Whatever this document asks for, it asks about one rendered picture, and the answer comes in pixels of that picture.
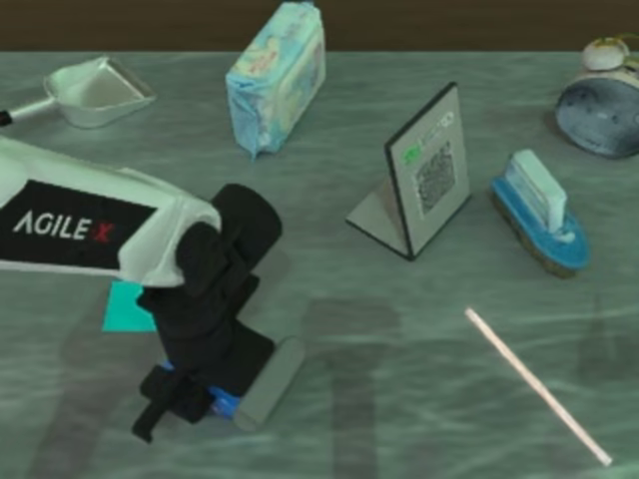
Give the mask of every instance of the stick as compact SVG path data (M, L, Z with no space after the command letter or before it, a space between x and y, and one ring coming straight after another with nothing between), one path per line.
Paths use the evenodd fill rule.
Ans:
M465 311L466 317L479 328L493 346L501 353L503 357L510 363L512 367L523 377L523 379L532 387L541 398L546 401L550 409L570 428L570 430L581 440L581 442L595 455L595 457L604 465L609 466L612 458L606 454L599 445L590 437L590 435L579 425L577 421L570 415L568 411L555 399L552 393L544 386L537 377L528 370L526 366L514 355L514 353L506 346L501 339L493 332L493 330L484 322L481 317L470 307Z

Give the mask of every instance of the brush handle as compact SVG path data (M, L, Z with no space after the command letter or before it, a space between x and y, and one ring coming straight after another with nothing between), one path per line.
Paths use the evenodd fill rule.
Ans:
M58 108L58 102L53 97L44 97L25 103L11 110L0 112L0 127L8 127L14 123L39 117Z

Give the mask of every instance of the teal sticky note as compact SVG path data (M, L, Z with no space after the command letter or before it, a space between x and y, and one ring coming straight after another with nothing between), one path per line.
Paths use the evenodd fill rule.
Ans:
M113 281L102 330L105 332L155 331L153 316L136 303L142 287L134 282Z

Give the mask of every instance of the green tabletop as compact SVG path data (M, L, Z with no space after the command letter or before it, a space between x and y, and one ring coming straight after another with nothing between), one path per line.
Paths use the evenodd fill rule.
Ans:
M1 54L0 101L95 55ZM327 81L276 156L252 164L230 127L235 54L121 54L159 100L108 128L55 117L7 136L126 166L212 197L256 189L285 236L261 264L242 320L301 335L309 359L272 421L130 427L154 333L101 332L110 280L0 273L0 477L12 479L636 478L639 162L609 162L557 134L552 107L575 54L330 54ZM449 81L459 84L472 199L416 262L349 228L386 174L382 146ZM486 190L533 149L569 194L590 267L549 276ZM613 457L603 468L464 317L473 306Z

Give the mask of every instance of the robotic arm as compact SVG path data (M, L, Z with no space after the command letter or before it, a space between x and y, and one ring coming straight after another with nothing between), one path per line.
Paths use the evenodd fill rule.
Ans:
M206 202L138 172L6 138L0 172L0 268L110 275L144 287L138 305L153 315L169 363L142 382L151 404L137 436L151 442L166 411L199 422L220 395L242 399L230 413L241 427L266 419L304 353L295 341L283 344L282 370L275 344L237 321L259 283L251 271L282 235L262 197L228 185ZM256 384L273 389L269 376L280 389L252 393Z

